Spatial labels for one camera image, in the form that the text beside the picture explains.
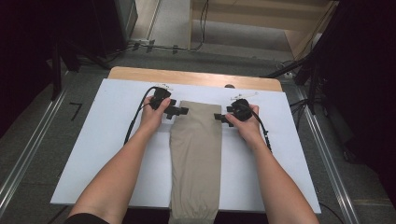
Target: floor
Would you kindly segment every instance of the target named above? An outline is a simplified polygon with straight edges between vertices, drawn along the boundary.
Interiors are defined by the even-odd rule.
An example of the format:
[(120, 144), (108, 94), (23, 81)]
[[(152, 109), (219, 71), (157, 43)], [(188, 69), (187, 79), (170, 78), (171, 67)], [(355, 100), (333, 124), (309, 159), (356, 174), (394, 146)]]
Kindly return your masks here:
[[(148, 17), (155, 19), (152, 30), (149, 32), (146, 28), (148, 33), (143, 32), (141, 36), (135, 34), (133, 39), (155, 39), (156, 45), (187, 47), (187, 40), (183, 35), (186, 31), (186, 24), (181, 19), (185, 15), (177, 13), (184, 11), (184, 8), (188, 6), (188, 1), (160, 0), (159, 2), (158, 14), (155, 17)], [(193, 45), (200, 41), (198, 24), (198, 22), (194, 24)], [(288, 49), (286, 37), (280, 30), (208, 22), (205, 31), (207, 38), (199, 52), (173, 54), (172, 51), (154, 49), (153, 52), (147, 53), (141, 48), (121, 54), (112, 65), (257, 77), (274, 72), (277, 67), (281, 66), (281, 62), (293, 58)], [(78, 74), (68, 73), (64, 77), (64, 82), (68, 83), (69, 88), (64, 94), (63, 102), (59, 105), (56, 116), (52, 118), (46, 134), (41, 139), (35, 156), (26, 169), (21, 183), (15, 189), (7, 209), (0, 213), (0, 223), (63, 222), (70, 207), (49, 204), (50, 197), (89, 112), (97, 88), (107, 75), (108, 71), (94, 65), (85, 65)], [(300, 98), (297, 94), (297, 87), (290, 79), (281, 77), (280, 81), (289, 102), (298, 101)], [(50, 94), (50, 87), (43, 90), (7, 134), (0, 139), (0, 153), (2, 153), (0, 180), (6, 179), (13, 164), (17, 162), (30, 137), (34, 134), (35, 127), (48, 108)], [(74, 104), (82, 104), (82, 107), (73, 119), (76, 114)], [(323, 115), (320, 106), (317, 111), (317, 119), (323, 127), (322, 133), (331, 150), (332, 159), (359, 218), (360, 222), (355, 223), (396, 223), (395, 209), (379, 184), (376, 173), (364, 164), (351, 164), (344, 160), (342, 146), (332, 125)], [(322, 215), (319, 215), (320, 222), (353, 223), (343, 218), (331, 180), (305, 116), (301, 119), (299, 136), (319, 200), (342, 219), (342, 221), (338, 220), (331, 210), (323, 206)], [(236, 219), (233, 222), (228, 219), (228, 222), (224, 223), (256, 223), (258, 219), (262, 220), (262, 217), (253, 219), (250, 221), (239, 219), (239, 222)], [(158, 222), (140, 221), (137, 223)]]

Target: gray floor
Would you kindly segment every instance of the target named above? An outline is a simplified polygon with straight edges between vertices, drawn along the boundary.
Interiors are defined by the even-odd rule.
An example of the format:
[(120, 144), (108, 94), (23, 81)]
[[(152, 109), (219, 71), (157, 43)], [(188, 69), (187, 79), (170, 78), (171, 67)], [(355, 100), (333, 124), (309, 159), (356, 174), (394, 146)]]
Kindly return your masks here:
[[(219, 26), (215, 23), (209, 25), (213, 28)], [(178, 44), (175, 42), (176, 38), (160, 35), (161, 30), (158, 27), (160, 26), (154, 27), (153, 30), (156, 43), (162, 41), (161, 44)], [(217, 33), (216, 29), (213, 30), (214, 33), (211, 33), (211, 28), (208, 28), (208, 44), (204, 45), (202, 52), (179, 51), (177, 54), (173, 54), (172, 51), (154, 49), (151, 53), (147, 53), (146, 49), (141, 48), (121, 54), (112, 65), (258, 77), (274, 72), (280, 62), (290, 59), (291, 53), (287, 49), (286, 38), (279, 31), (264, 32), (268, 35), (264, 38), (264, 44), (258, 38), (251, 40), (253, 45), (247, 45), (249, 41), (245, 39), (244, 35), (235, 35), (232, 32), (239, 28), (228, 27), (226, 29), (230, 32)], [(216, 39), (220, 33), (227, 34), (223, 40)], [(224, 40), (229, 39), (227, 36), (233, 37), (233, 40), (225, 43)], [(7, 206), (6, 212), (0, 217), (0, 223), (47, 223), (63, 209), (60, 205), (50, 204), (50, 197), (88, 115), (100, 83), (107, 75), (108, 71), (102, 70), (96, 65), (84, 65), (78, 74), (69, 73), (64, 78), (69, 83), (68, 92)], [(282, 79), (282, 83), (289, 102), (298, 101), (296, 86), (286, 79)], [(33, 134), (49, 104), (50, 95), (51, 86), (48, 86), (0, 139), (0, 154), (2, 155), (0, 157), (0, 180), (2, 182)], [(76, 113), (76, 106), (70, 105), (70, 103), (82, 104), (82, 108), (74, 120), (71, 119)], [(396, 212), (379, 184), (377, 175), (364, 164), (350, 164), (344, 161), (341, 145), (332, 125), (323, 116), (320, 107), (317, 111), (320, 126), (361, 223), (396, 223)], [(341, 217), (339, 203), (335, 198), (332, 184), (304, 116), (301, 120), (299, 136), (320, 202), (329, 206)], [(70, 208), (67, 208), (63, 211), (53, 223), (62, 223), (69, 210)], [(318, 215), (318, 218), (321, 223), (340, 223), (335, 215), (325, 207), (322, 207), (322, 214)]]

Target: beige fabric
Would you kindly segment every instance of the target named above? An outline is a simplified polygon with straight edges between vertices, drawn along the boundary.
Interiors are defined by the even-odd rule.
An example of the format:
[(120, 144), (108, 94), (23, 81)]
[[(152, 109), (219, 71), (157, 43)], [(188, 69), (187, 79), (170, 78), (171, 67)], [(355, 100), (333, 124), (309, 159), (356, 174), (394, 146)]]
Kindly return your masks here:
[(186, 116), (171, 129), (172, 196), (170, 224), (213, 223), (219, 210), (220, 105), (182, 101)]

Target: wooden edge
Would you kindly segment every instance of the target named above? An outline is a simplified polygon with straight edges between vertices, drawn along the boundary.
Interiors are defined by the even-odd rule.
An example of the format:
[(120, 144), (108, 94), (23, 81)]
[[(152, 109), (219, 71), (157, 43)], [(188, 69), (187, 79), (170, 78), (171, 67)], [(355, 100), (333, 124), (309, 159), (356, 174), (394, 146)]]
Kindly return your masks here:
[(225, 87), (225, 85), (230, 84), (235, 86), (236, 89), (282, 91), (280, 82), (272, 78), (240, 77), (146, 68), (114, 67), (111, 69), (108, 78), (210, 87)]

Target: white surface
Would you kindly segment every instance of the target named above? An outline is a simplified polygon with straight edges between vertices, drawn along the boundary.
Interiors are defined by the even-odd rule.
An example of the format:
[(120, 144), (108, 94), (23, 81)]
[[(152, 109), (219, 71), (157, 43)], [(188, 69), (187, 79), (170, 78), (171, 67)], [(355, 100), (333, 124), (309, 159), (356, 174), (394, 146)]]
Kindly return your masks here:
[[(104, 79), (91, 111), (64, 168), (51, 203), (73, 204), (96, 173), (122, 147), (125, 134), (146, 90), (156, 83)], [(255, 91), (188, 85), (170, 85), (171, 98), (221, 105), (223, 114), (237, 94)], [(318, 198), (306, 166), (284, 92), (256, 91), (248, 98), (260, 106), (260, 117), (269, 131), (274, 156), (296, 182), (315, 213)], [(169, 130), (163, 124), (151, 139), (130, 201), (131, 206), (168, 207), (172, 188)], [(132, 133), (140, 122), (136, 121)], [(221, 147), (220, 210), (264, 211), (253, 155), (235, 128), (223, 124)]]

